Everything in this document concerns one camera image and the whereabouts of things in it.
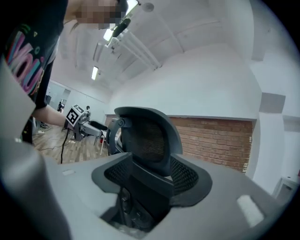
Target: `chair backrest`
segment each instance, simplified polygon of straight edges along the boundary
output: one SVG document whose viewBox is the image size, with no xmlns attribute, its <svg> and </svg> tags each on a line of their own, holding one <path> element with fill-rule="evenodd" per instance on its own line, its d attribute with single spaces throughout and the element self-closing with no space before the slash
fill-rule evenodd
<svg viewBox="0 0 300 240">
<path fill-rule="evenodd" d="M 182 154 L 180 136 L 170 119 L 162 112 L 142 107 L 119 107 L 115 113 L 124 119 L 122 148 L 133 160 L 161 176 L 171 174 L 171 154 Z"/>
</svg>

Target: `light fixture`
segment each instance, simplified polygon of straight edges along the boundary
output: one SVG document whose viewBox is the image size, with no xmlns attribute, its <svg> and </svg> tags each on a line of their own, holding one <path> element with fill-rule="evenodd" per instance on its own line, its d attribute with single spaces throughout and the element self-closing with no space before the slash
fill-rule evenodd
<svg viewBox="0 0 300 240">
<path fill-rule="evenodd" d="M 137 0 L 127 0 L 128 3 L 128 10 L 126 12 L 126 16 L 131 12 L 132 9 L 138 4 Z"/>
<path fill-rule="evenodd" d="M 110 30 L 110 29 L 107 29 L 103 38 L 106 40 L 106 41 L 109 41 L 111 40 L 112 38 L 112 34 L 113 34 L 113 30 Z"/>
<path fill-rule="evenodd" d="M 126 12 L 126 16 L 132 11 L 132 9 L 134 9 L 136 7 L 136 5 L 138 4 L 138 1 L 137 0 L 127 0 L 127 3 L 128 3 L 128 10 Z M 103 38 L 106 40 L 106 41 L 110 41 L 111 38 L 112 38 L 112 35 L 113 35 L 113 30 L 114 30 L 115 26 L 113 25 L 110 25 L 110 29 L 107 29 Z"/>
<path fill-rule="evenodd" d="M 93 79 L 93 80 L 96 79 L 97 71 L 98 71 L 98 68 L 97 68 L 97 67 L 94 67 L 94 68 L 93 68 L 93 72 L 92 72 L 92 79 Z"/>
</svg>

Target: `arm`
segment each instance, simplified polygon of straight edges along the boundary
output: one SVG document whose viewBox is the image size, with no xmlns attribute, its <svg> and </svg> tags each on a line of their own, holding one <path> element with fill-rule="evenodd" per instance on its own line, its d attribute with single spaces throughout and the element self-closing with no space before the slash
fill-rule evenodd
<svg viewBox="0 0 300 240">
<path fill-rule="evenodd" d="M 36 109 L 32 116 L 39 121 L 62 127 L 66 121 L 66 117 L 62 113 L 56 111 L 49 105 L 40 109 Z"/>
</svg>

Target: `grey surface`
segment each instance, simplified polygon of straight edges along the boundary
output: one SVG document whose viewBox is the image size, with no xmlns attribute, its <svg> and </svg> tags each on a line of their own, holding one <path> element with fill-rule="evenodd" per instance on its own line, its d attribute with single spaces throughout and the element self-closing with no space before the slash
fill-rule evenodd
<svg viewBox="0 0 300 240">
<path fill-rule="evenodd" d="M 45 161 L 52 189 L 66 216 L 73 240 L 132 239 L 99 219 L 95 209 L 93 210 L 97 205 L 99 208 L 96 211 L 103 212 L 115 201 L 114 195 L 104 194 L 99 188 L 96 189 L 90 179 L 92 168 L 109 159 L 101 158 L 69 165 L 58 165 L 51 158 L 46 158 Z M 65 169 L 74 169 L 77 175 L 64 176 L 62 171 Z"/>
<path fill-rule="evenodd" d="M 43 156 L 32 145 L 0 139 L 0 180 L 3 219 L 13 219 L 16 229 L 24 226 L 25 236 L 36 230 L 45 239 L 71 239 Z"/>
<path fill-rule="evenodd" d="M 115 204 L 116 195 L 102 192 L 91 180 L 94 168 L 122 154 L 68 165 L 56 165 L 52 159 L 46 160 L 50 181 L 67 217 L 73 239 L 133 239 L 98 218 Z M 236 203 L 241 195 L 250 195 L 265 217 L 277 209 L 276 201 L 244 174 L 179 156 L 208 171 L 213 181 L 212 189 L 206 198 L 193 207 L 172 208 L 145 240 L 221 240 L 242 234 L 249 227 Z M 62 171 L 69 169 L 76 173 L 63 176 Z"/>
<path fill-rule="evenodd" d="M 262 113 L 282 113 L 284 104 L 284 95 L 263 92 L 259 111 Z"/>
<path fill-rule="evenodd" d="M 287 132 L 300 132 L 300 117 L 283 115 L 283 124 Z"/>
</svg>

